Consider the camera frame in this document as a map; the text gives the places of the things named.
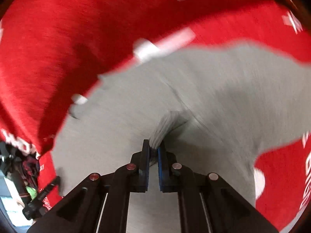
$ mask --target dark red fabric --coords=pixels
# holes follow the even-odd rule
[[[125,66],[138,39],[154,43],[184,27],[195,33],[191,45],[253,41],[310,62],[311,38],[283,23],[287,11],[273,0],[16,0],[2,22],[0,129],[47,152],[73,94],[85,95],[98,74]],[[256,208],[279,230],[299,210],[309,151],[297,142],[256,162],[266,178]],[[55,176],[50,153],[40,165],[44,187]],[[59,199],[54,190],[50,205]]]

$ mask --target screw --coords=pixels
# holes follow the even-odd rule
[[[208,175],[208,177],[211,179],[211,180],[218,180],[218,175],[214,172],[210,173]]]
[[[172,165],[172,167],[173,167],[175,170],[179,170],[179,169],[182,168],[182,165],[181,165],[180,163],[174,163],[174,164]]]
[[[136,168],[135,164],[129,163],[126,165],[126,169],[128,169],[128,170],[134,170],[135,168]]]
[[[90,178],[90,180],[98,180],[99,174],[98,173],[91,173],[89,178]]]

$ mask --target green object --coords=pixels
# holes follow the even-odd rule
[[[26,187],[27,192],[30,194],[31,199],[33,200],[34,198],[36,198],[38,192],[36,191],[36,189],[32,188],[32,187]]]

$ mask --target gray cloth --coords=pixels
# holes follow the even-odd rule
[[[310,69],[254,44],[186,48],[103,81],[71,109],[77,119],[67,118],[52,151],[63,194],[128,163],[143,139],[156,148],[165,138],[180,163],[217,172],[254,205],[257,156],[310,127]],[[131,197],[128,232],[179,232],[177,200],[156,187]]]

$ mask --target red fabric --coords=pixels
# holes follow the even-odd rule
[[[156,42],[184,27],[196,35],[191,45],[252,40],[309,62],[311,38],[285,25],[286,13],[272,0],[16,0],[2,23],[0,129],[47,152],[74,93],[84,95],[97,74],[124,65],[138,39]],[[299,210],[306,151],[296,143],[256,162],[266,177],[256,208],[279,230]],[[50,153],[40,164],[44,187],[55,175]],[[51,205],[59,199],[49,195]]]

